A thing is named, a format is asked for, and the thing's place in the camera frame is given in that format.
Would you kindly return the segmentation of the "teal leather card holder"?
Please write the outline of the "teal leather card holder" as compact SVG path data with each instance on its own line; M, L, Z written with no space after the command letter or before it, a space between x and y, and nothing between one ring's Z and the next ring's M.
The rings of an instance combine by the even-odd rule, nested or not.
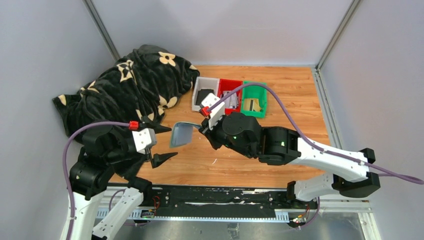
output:
M201 127L200 124L192 122L176 122L171 131L169 147L177 148L190 144L193 140L194 129L199 130Z

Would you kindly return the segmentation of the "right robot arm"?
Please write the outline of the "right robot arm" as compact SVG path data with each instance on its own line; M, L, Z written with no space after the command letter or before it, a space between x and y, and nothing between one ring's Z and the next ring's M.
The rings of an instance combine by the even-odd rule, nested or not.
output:
M285 201L292 209L325 195L365 198L381 187L378 174L367 165L375 161L370 148L353 152L315 143L289 128L261 126L255 117L240 112L223 115L213 126L205 119L198 131L215 150L225 146L269 166L292 164L322 170L319 176L287 184Z

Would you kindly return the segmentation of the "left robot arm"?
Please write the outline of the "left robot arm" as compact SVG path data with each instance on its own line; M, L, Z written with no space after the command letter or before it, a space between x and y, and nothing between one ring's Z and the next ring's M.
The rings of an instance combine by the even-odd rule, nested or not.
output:
M61 239L111 240L138 206L148 206L150 217L154 218L161 199L153 193L152 182L137 177L137 171L144 161L157 168L174 156L172 152L151 153L157 144L157 134L169 131L169 127L148 118L130 122L96 121L76 130L68 141L82 135L83 146L72 167L62 165L68 210ZM106 217L96 223L109 181L117 172L128 173L127 187Z

